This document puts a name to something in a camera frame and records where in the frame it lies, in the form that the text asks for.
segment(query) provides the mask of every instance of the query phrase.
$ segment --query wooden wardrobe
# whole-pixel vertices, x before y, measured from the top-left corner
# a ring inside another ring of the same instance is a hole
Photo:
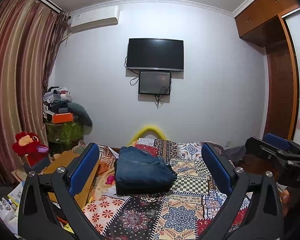
[[[282,16],[299,8],[295,0],[255,0],[235,17],[239,37],[266,47],[269,102],[266,133],[291,140],[297,122],[298,66]]]

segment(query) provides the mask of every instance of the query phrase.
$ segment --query patchwork blanket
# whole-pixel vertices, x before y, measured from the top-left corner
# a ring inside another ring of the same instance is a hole
[[[213,144],[226,157],[223,148]],[[170,192],[119,196],[115,185],[87,204],[83,212],[108,240],[196,239],[211,223],[227,196],[219,192],[201,157],[202,142],[177,144],[141,138],[136,147],[160,156],[178,174]],[[237,229],[247,211],[245,198],[229,231]]]

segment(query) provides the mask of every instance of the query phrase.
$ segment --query metal bolt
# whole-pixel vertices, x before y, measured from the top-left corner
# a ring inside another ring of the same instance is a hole
[[[29,173],[28,173],[28,176],[29,177],[33,177],[35,175],[35,172],[34,171],[30,171]]]
[[[272,176],[273,176],[273,174],[272,174],[271,171],[266,171],[266,175],[267,175],[268,177],[272,177]]]
[[[234,170],[236,171],[236,173],[243,173],[244,170],[241,167],[235,167]]]
[[[57,173],[64,173],[65,170],[66,170],[65,167],[59,167],[59,168],[57,168]]]

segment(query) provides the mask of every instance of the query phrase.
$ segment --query air conditioner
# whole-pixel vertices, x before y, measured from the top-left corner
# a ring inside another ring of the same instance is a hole
[[[120,10],[118,6],[108,6],[73,15],[71,33],[103,26],[117,25],[119,22],[119,14]]]

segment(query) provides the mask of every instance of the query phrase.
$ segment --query tv screen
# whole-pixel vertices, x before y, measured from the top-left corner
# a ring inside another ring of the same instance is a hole
[[[183,41],[129,39],[127,69],[183,71]]]
[[[140,71],[139,94],[169,95],[170,72]]]

